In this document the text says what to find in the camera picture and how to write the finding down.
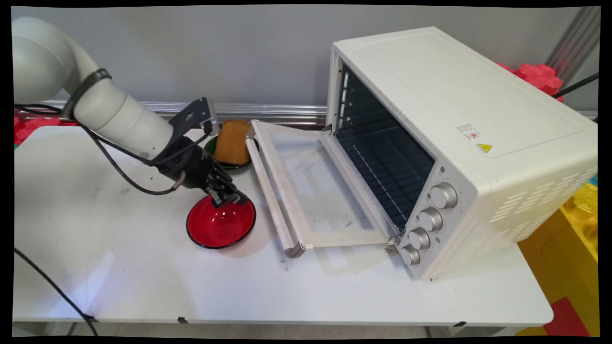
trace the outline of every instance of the oven door handle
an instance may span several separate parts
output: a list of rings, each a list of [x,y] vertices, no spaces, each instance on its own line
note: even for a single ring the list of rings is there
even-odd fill
[[[291,238],[289,227],[287,227],[285,217],[283,216],[283,213],[280,210],[280,206],[278,205],[276,194],[274,193],[274,189],[272,188],[272,184],[270,183],[270,179],[266,173],[266,168],[264,167],[263,162],[261,161],[259,150],[257,150],[257,146],[255,146],[255,141],[252,138],[255,133],[251,133],[251,131],[253,131],[253,127],[251,127],[249,135],[247,135],[247,149],[249,155],[251,156],[251,161],[253,162],[255,174],[257,174],[257,179],[259,180],[259,185],[261,186],[261,190],[263,190],[264,197],[266,198],[266,202],[268,203],[268,209],[270,209],[270,214],[272,215],[274,227],[276,227],[276,232],[278,233],[278,237],[280,238],[280,243],[283,246],[285,254],[289,258],[297,258],[302,255],[302,253],[305,251],[305,248],[302,247],[299,242],[295,243]]]

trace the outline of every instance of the black cord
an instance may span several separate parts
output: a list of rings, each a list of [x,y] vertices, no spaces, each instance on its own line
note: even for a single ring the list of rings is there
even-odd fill
[[[68,298],[68,296],[66,296],[66,294],[64,294],[64,292],[59,289],[58,285],[55,284],[50,278],[49,276],[47,276],[46,273],[43,272],[43,270],[41,270],[36,264],[34,264],[33,261],[30,260],[30,258],[26,257],[26,255],[24,255],[21,251],[19,251],[16,247],[13,247],[13,249],[15,250],[15,253],[22,257],[23,260],[26,261],[26,263],[28,263],[34,270],[36,270],[36,272],[38,272],[47,282],[49,282],[49,284],[64,298],[64,300],[66,300],[66,302],[68,302],[72,308],[74,308],[76,310],[76,312],[81,316],[81,318],[83,318],[83,320],[85,320],[85,322],[87,323],[87,326],[89,326],[89,329],[91,330],[91,332],[94,335],[98,335],[98,332],[96,332],[94,326],[91,324],[91,321],[89,320],[89,316],[85,313],[83,313],[78,307],[77,305],[74,304],[74,302],[72,302],[72,300],[70,300]]]
[[[559,91],[559,92],[553,94],[553,98],[557,99],[559,97],[562,97],[562,96],[572,92],[573,90],[578,89],[578,88],[580,88],[580,87],[582,87],[582,86],[584,86],[584,85],[586,85],[586,84],[588,84],[588,83],[590,83],[592,81],[595,81],[597,79],[599,79],[599,72],[591,75],[590,77],[588,77],[586,79],[582,79],[582,80],[580,80],[579,82],[577,82],[577,83],[575,83],[573,85],[570,85],[570,86],[564,88],[562,91]]]
[[[21,111],[25,111],[25,112],[29,112],[29,113],[34,113],[34,114],[50,114],[50,113],[62,113],[62,110],[56,107],[53,107],[51,105],[46,105],[46,104],[13,104],[13,106]],[[43,108],[43,109],[48,109],[51,110],[52,112],[49,111],[37,111],[37,110],[31,110],[28,108]]]
[[[41,108],[47,108],[47,109],[52,110],[52,111],[55,111],[55,112],[57,112],[57,113],[61,113],[61,111],[62,111],[62,110],[61,110],[61,109],[59,109],[59,108],[52,107],[52,106],[50,106],[50,105],[45,105],[45,104],[26,104],[26,105],[13,104],[13,105],[14,105],[14,107],[15,107],[15,108],[18,108],[18,109],[19,109],[19,108],[23,108],[23,110],[22,110],[22,111],[27,111],[27,112],[31,112],[31,113],[34,113],[34,111],[35,111],[35,110],[29,110],[29,109],[27,109],[27,107],[41,107]],[[144,193],[148,193],[149,195],[156,195],[156,196],[159,196],[159,195],[166,195],[166,194],[171,193],[171,192],[173,192],[173,191],[175,191],[175,190],[176,190],[174,187],[171,187],[170,189],[167,189],[167,190],[164,190],[164,191],[151,191],[151,190],[145,189],[144,187],[142,187],[142,186],[140,186],[140,185],[136,184],[136,182],[134,182],[133,180],[131,180],[131,179],[130,179],[130,178],[127,176],[127,174],[125,174],[125,173],[124,173],[124,172],[121,170],[121,168],[119,167],[119,165],[117,165],[117,163],[116,163],[116,162],[113,160],[113,158],[110,156],[110,154],[108,153],[108,151],[106,151],[106,149],[104,148],[104,146],[102,146],[102,144],[100,143],[100,139],[101,139],[101,138],[100,138],[98,135],[94,134],[94,133],[93,133],[93,132],[92,132],[92,131],[91,131],[89,128],[87,128],[87,127],[85,127],[84,125],[80,124],[78,121],[77,121],[76,123],[78,123],[78,125],[80,125],[80,126],[81,126],[81,128],[83,128],[83,130],[85,130],[85,132],[86,132],[86,133],[89,135],[89,137],[91,137],[91,138],[92,138],[92,140],[94,140],[95,145],[96,145],[96,146],[98,146],[98,148],[100,148],[100,150],[102,151],[102,153],[104,154],[104,156],[105,156],[105,157],[108,159],[108,161],[111,163],[111,165],[114,167],[114,169],[115,169],[115,170],[117,170],[117,172],[118,172],[118,173],[119,173],[119,174],[120,174],[120,175],[121,175],[121,176],[122,176],[122,177],[123,177],[123,178],[124,178],[124,179],[125,179],[125,180],[126,180],[128,183],[130,183],[130,184],[131,184],[133,187],[135,187],[135,188],[136,188],[136,189],[138,189],[139,191],[142,191],[142,192],[144,192]],[[120,147],[118,147],[118,146],[116,146],[116,145],[114,145],[114,144],[110,143],[110,142],[109,142],[109,144],[110,144],[111,146],[113,146],[113,147],[118,148],[120,151],[122,151],[122,152],[124,152],[124,153],[128,154],[128,155],[129,155],[129,156],[131,156],[131,157],[137,157],[137,159],[138,159],[138,160],[140,160],[140,161],[143,161],[143,160],[144,160],[144,159],[142,159],[141,157],[138,157],[137,155],[132,154],[131,152],[127,152],[127,151],[125,151],[125,150],[121,149]],[[187,148],[185,148],[185,149],[183,149],[183,150],[179,151],[178,153],[184,152],[184,151],[186,151],[186,150],[187,150]]]
[[[30,109],[28,109],[28,107],[46,108],[46,109],[52,110],[52,111],[54,111],[55,113],[58,113],[58,114],[62,113],[62,110],[60,108],[56,108],[56,107],[53,107],[51,105],[46,105],[46,104],[25,104],[25,105],[23,105],[23,104],[13,104],[13,105],[14,105],[14,107],[16,109],[19,109],[21,111],[26,111],[26,112],[34,113],[34,114],[50,114],[50,112],[41,112],[41,111],[36,111],[36,110],[30,110]],[[81,126],[82,128],[85,129],[85,126],[83,124],[79,123],[78,121],[76,123],[79,126]],[[132,153],[130,151],[127,151],[127,150],[125,150],[122,147],[117,146],[116,144],[108,141],[107,139],[101,137],[98,134],[94,133],[94,135],[95,135],[95,138],[93,138],[93,139],[100,140],[103,143],[105,143],[105,144],[107,144],[107,145],[117,149],[118,151],[120,151],[120,152],[122,152],[124,154],[127,154],[127,155],[133,157],[134,159],[139,160],[140,162],[143,162],[143,163],[145,163],[147,165],[151,165],[151,166],[162,165],[162,164],[164,164],[166,162],[169,162],[170,160],[176,158],[177,156],[183,154],[184,152],[187,152],[189,149],[191,149],[192,147],[196,146],[197,144],[200,144],[202,141],[206,140],[206,138],[208,137],[208,134],[205,133],[201,138],[197,139],[195,142],[193,142],[192,144],[188,145],[187,147],[181,149],[180,151],[175,152],[171,156],[169,156],[169,157],[167,157],[167,158],[165,158],[163,160],[157,161],[157,162],[152,162],[150,160],[147,160],[147,159],[144,159],[142,157],[139,157],[138,155],[136,155],[136,154],[134,154],[134,153]]]
[[[136,189],[138,189],[139,191],[142,191],[144,193],[148,193],[150,195],[166,195],[168,193],[171,193],[172,191],[175,191],[176,189],[171,187],[170,189],[164,190],[164,191],[151,191],[148,189],[145,189],[144,187],[136,184],[136,182],[134,182],[133,180],[131,180],[127,174],[125,174],[121,168],[119,167],[119,165],[117,165],[117,163],[113,160],[113,158],[110,156],[110,154],[108,153],[108,151],[106,151],[106,149],[104,148],[104,146],[102,146],[102,143],[100,143],[100,141],[97,138],[97,135],[94,134],[91,130],[89,130],[89,128],[87,127],[83,127],[81,126],[81,128],[83,128],[85,130],[85,132],[87,132],[87,134],[89,135],[89,137],[91,137],[94,140],[94,143],[96,146],[98,146],[98,148],[100,148],[100,150],[102,151],[102,153],[104,154],[104,156],[108,159],[108,161],[111,163],[111,165],[113,167],[115,167],[115,170],[117,170],[117,172],[119,172],[119,174],[123,177],[123,179],[125,179],[128,183],[130,183],[133,187],[135,187]]]

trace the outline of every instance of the red bowl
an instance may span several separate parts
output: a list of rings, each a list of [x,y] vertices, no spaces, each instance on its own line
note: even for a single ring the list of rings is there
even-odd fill
[[[251,200],[243,205],[212,205],[209,195],[197,202],[187,216],[187,234],[207,249],[222,249],[243,240],[255,225],[255,207]]]

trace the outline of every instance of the yellow foam block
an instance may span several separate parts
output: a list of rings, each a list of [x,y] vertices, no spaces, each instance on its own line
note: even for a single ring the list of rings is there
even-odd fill
[[[600,335],[597,187],[585,184],[526,240],[518,243],[552,305],[567,297],[591,336]],[[545,334],[530,327],[517,335]]]
[[[542,248],[559,287],[592,336],[599,336],[598,263],[580,232],[569,228]]]
[[[523,252],[523,256],[529,264],[537,283],[544,292],[548,303],[554,304],[564,298],[565,292],[563,292],[563,289],[559,286],[559,282],[550,271],[550,267],[548,267],[546,260],[542,256],[542,252],[540,252],[535,242],[527,239],[519,242],[518,246],[521,252]]]
[[[516,335],[548,335],[544,327],[527,327],[526,329],[517,332]]]

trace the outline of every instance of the toast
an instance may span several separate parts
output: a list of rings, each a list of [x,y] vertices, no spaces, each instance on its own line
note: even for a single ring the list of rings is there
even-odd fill
[[[219,162],[242,165],[251,160],[245,142],[251,123],[230,119],[223,122],[214,157]]]

